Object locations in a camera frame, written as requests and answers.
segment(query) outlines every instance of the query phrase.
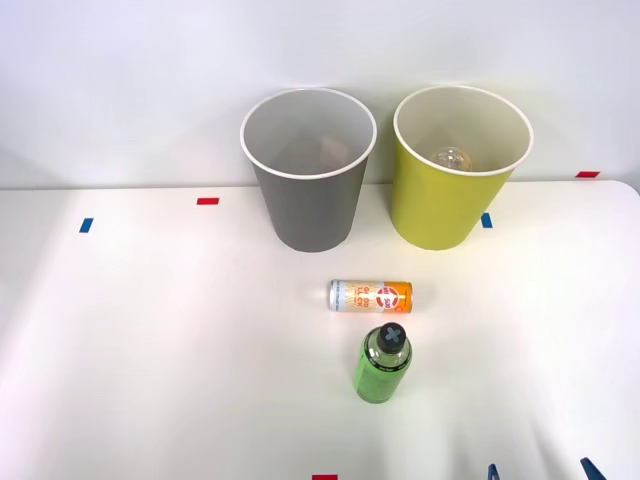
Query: blue object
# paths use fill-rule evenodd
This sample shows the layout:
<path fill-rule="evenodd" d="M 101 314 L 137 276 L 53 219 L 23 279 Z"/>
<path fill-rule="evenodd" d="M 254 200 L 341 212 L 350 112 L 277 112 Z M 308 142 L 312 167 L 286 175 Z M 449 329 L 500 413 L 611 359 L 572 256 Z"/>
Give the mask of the blue object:
<path fill-rule="evenodd" d="M 482 226 L 484 228 L 493 228 L 493 224 L 491 223 L 491 215 L 489 215 L 488 212 L 483 213 L 480 220 L 482 221 Z"/>
<path fill-rule="evenodd" d="M 80 227 L 80 233 L 89 233 L 91 225 L 93 224 L 93 218 L 85 218 Z"/>
<path fill-rule="evenodd" d="M 596 466 L 589 460 L 587 457 L 584 457 L 580 460 L 582 464 L 582 468 L 584 468 L 584 473 L 587 474 L 587 478 L 589 480 L 607 480 L 604 478 L 604 475 L 600 473 L 600 470 L 596 468 Z"/>
<path fill-rule="evenodd" d="M 495 466 L 495 464 L 491 464 L 489 465 L 489 476 L 487 477 L 487 480 L 500 480 L 500 475 L 498 474 L 498 467 Z"/>

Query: green bottle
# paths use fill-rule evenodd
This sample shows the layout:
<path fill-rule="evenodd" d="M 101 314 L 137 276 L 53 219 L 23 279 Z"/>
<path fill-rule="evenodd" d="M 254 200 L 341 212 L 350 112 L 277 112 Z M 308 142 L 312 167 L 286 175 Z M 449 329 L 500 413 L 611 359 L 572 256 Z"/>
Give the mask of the green bottle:
<path fill-rule="evenodd" d="M 371 330 L 362 342 L 353 386 L 369 403 L 391 398 L 411 364 L 411 343 L 402 326 L 385 323 Z"/>

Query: white cup rim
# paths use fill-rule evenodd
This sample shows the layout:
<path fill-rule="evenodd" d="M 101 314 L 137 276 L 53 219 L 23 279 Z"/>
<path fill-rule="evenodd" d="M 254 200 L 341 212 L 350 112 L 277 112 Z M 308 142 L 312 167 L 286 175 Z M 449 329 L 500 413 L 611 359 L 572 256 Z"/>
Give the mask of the white cup rim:
<path fill-rule="evenodd" d="M 326 93 L 333 93 L 336 95 L 340 95 L 342 97 L 345 97 L 349 100 L 351 100 L 352 102 L 354 102 L 356 105 L 358 105 L 366 114 L 367 117 L 369 117 L 369 120 L 371 121 L 371 126 L 373 128 L 372 130 L 372 135 L 371 135 L 371 142 L 369 143 L 369 146 L 367 147 L 367 149 L 364 151 L 364 153 L 362 155 L 360 155 L 357 159 L 355 159 L 353 162 L 349 163 L 348 165 L 345 165 L 342 168 L 339 168 L 338 170 L 332 170 L 330 172 L 326 172 L 326 173 L 319 173 L 319 174 L 315 174 L 315 175 L 296 175 L 296 174 L 292 174 L 292 173 L 286 173 L 286 172 L 281 172 L 279 170 L 275 170 L 271 167 L 267 167 L 265 164 L 263 164 L 262 162 L 258 161 L 258 159 L 256 159 L 251 152 L 249 151 L 249 149 L 247 148 L 246 142 L 244 140 L 244 130 L 247 126 L 247 122 L 249 121 L 249 118 L 251 118 L 251 115 L 258 110 L 262 105 L 264 105 L 265 103 L 273 100 L 274 98 L 280 97 L 282 95 L 288 95 L 290 93 L 294 93 L 294 92 L 300 92 L 300 91 L 317 91 L 317 92 L 326 92 Z M 341 92 L 339 90 L 334 90 L 332 88 L 324 88 L 324 87 L 300 87 L 300 88 L 290 88 L 287 90 L 282 90 L 278 93 L 275 93 L 263 100 L 261 100 L 260 102 L 258 102 L 251 110 L 249 110 L 249 113 L 247 113 L 247 115 L 244 117 L 244 120 L 242 120 L 242 125 L 240 126 L 240 144 L 242 145 L 242 150 L 244 151 L 244 154 L 249 157 L 249 160 L 251 160 L 251 162 L 257 166 L 258 168 L 260 168 L 261 170 L 264 170 L 265 172 L 269 172 L 272 175 L 276 175 L 278 177 L 283 177 L 283 178 L 289 178 L 292 180 L 320 180 L 322 178 L 330 178 L 330 177 L 335 177 L 337 175 L 340 175 L 341 173 L 344 173 L 348 170 L 351 170 L 353 168 L 355 168 L 356 166 L 358 166 L 360 163 L 362 163 L 364 160 L 367 159 L 367 157 L 369 156 L 369 154 L 371 153 L 371 150 L 373 150 L 373 147 L 376 144 L 376 139 L 378 138 L 378 127 L 376 125 L 376 120 L 375 118 L 373 118 L 373 114 L 369 111 L 369 109 L 366 107 L 366 105 L 364 103 L 362 103 L 360 100 L 358 100 L 355 97 L 352 97 L 351 95 L 348 95 L 344 92 Z"/>
<path fill-rule="evenodd" d="M 402 107 L 409 102 L 413 97 L 420 95 L 421 93 L 430 91 L 430 90 L 438 90 L 438 89 L 465 89 L 465 90 L 473 90 L 475 92 L 479 92 L 479 93 L 483 93 L 485 95 L 489 95 L 497 100 L 500 100 L 501 102 L 505 103 L 506 105 L 508 105 L 509 107 L 511 107 L 517 114 L 518 116 L 522 119 L 522 121 L 524 122 L 524 124 L 527 127 L 527 131 L 529 132 L 529 145 L 527 146 L 527 150 L 524 152 L 524 154 L 515 162 L 513 162 L 512 164 L 500 168 L 498 170 L 490 170 L 488 172 L 465 172 L 462 170 L 454 170 L 452 168 L 447 168 L 444 167 L 442 165 L 438 165 L 437 163 L 432 162 L 431 160 L 428 160 L 427 158 L 423 157 L 422 155 L 420 155 L 418 152 L 416 152 L 413 148 L 411 148 L 407 142 L 404 140 L 404 138 L 402 137 L 402 134 L 400 133 L 400 129 L 398 128 L 398 116 L 400 114 L 400 110 L 402 110 Z M 406 97 L 404 100 L 402 100 L 402 102 L 400 102 L 400 105 L 398 105 L 398 107 L 396 108 L 396 112 L 393 115 L 393 130 L 396 133 L 396 138 L 398 139 L 398 141 L 400 142 L 400 144 L 411 154 L 413 155 L 415 158 L 417 158 L 418 160 L 420 160 L 421 162 L 423 162 L 426 165 L 429 165 L 430 167 L 433 167 L 437 170 L 441 170 L 443 172 L 446 173 L 453 173 L 454 175 L 460 175 L 463 177 L 493 177 L 495 175 L 500 175 L 502 173 L 507 173 L 510 172 L 511 170 L 514 170 L 518 165 L 520 165 L 522 162 L 525 161 L 525 159 L 527 158 L 527 156 L 529 155 L 529 152 L 531 151 L 531 148 L 533 148 L 533 128 L 531 127 L 531 123 L 529 122 L 529 119 L 527 118 L 527 116 L 522 112 L 522 110 L 520 110 L 518 107 L 516 107 L 513 103 L 511 103 L 509 100 L 507 100 L 504 97 L 501 97 L 500 95 L 490 92 L 488 90 L 484 90 L 482 88 L 478 88 L 478 87 L 471 87 L 469 85 L 434 85 L 431 87 L 426 87 L 423 88 L 421 90 L 418 90 L 416 92 L 413 92 L 411 95 L 409 95 L 408 97 Z"/>

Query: light bulb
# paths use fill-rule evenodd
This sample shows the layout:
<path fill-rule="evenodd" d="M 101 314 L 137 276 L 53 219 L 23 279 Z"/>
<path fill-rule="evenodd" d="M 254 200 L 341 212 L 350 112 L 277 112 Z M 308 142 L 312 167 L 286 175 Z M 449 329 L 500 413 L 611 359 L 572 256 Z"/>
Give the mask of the light bulb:
<path fill-rule="evenodd" d="M 433 153 L 429 160 L 443 167 L 463 172 L 471 171 L 471 158 L 465 152 L 456 147 L 444 147 Z"/>

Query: can label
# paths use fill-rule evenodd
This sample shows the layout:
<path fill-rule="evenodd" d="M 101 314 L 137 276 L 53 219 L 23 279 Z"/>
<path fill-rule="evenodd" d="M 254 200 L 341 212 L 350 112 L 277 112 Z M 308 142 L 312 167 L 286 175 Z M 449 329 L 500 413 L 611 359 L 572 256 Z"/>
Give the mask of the can label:
<path fill-rule="evenodd" d="M 408 282 L 331 282 L 331 309 L 336 312 L 409 313 L 413 290 Z"/>

